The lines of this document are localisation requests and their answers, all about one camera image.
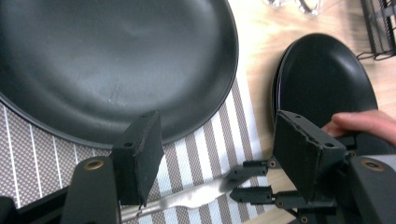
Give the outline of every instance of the dish rack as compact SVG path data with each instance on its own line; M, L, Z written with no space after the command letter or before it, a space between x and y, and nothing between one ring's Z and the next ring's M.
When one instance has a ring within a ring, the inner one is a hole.
M363 52L358 59L380 61L396 55L396 0L361 0L371 52Z

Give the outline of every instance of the knife blade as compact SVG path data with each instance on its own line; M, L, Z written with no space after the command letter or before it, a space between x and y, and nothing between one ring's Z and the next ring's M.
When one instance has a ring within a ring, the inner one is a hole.
M149 202L146 207L141 207L140 209L138 205L124 207L121 209L121 221L129 221L136 217L150 215L177 206L189 209L198 208L213 202L219 196L240 186L246 180L248 178L235 180L224 176L211 182L164 196L160 200Z

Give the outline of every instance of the finger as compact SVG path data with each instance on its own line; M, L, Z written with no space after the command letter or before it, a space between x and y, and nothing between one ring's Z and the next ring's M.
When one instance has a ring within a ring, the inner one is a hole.
M332 122L346 131L370 133L396 146L396 122L381 112L338 113Z
M331 137L339 137L339 136L343 136L343 135L345 135L347 133L350 133L350 131L347 131L347 130L344 130L344 129L340 128L333 121L330 121L325 126L323 126L321 129L323 130L323 132L327 133Z

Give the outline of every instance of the table surface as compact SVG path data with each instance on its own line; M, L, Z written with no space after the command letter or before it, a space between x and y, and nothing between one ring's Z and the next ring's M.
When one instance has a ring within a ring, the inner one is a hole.
M264 157L272 154L270 90L277 62L294 40L311 33L332 35L356 55L370 51L367 30L359 0L327 0L317 17L305 16L294 4L270 7L262 0L231 0L231 8L239 34L240 60L244 62L254 115ZM371 79L379 109L396 118L396 57L376 62L362 60ZM274 192L293 189L282 171L271 171L268 182ZM272 209L248 223L288 223L293 217L280 209Z

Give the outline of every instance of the striped placemat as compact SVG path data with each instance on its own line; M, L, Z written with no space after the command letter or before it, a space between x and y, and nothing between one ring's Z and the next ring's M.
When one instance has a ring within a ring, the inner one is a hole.
M232 91L210 121L163 149L150 200L211 181L243 161L262 159L245 71L238 69ZM0 195L12 197L17 207L69 185L79 161L108 154L45 133L0 105ZM244 184L257 185L267 186L266 178ZM199 209L168 209L130 223L241 223L264 211L264 206L223 195Z

